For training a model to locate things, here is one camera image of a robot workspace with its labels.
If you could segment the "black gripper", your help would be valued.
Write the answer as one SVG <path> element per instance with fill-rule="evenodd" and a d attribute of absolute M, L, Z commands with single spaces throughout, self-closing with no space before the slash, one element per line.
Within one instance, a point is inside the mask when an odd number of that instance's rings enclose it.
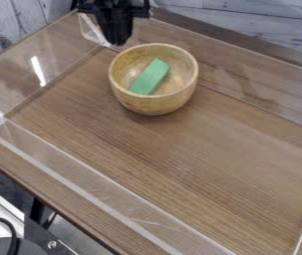
<path fill-rule="evenodd" d="M 149 18 L 152 16 L 152 0 L 77 0 L 81 13 L 96 14 L 101 29 L 108 41 L 114 45 L 124 45 L 134 30 L 134 16 Z M 126 11 L 120 21 L 120 40 L 117 36 L 117 18 L 113 11 Z"/>

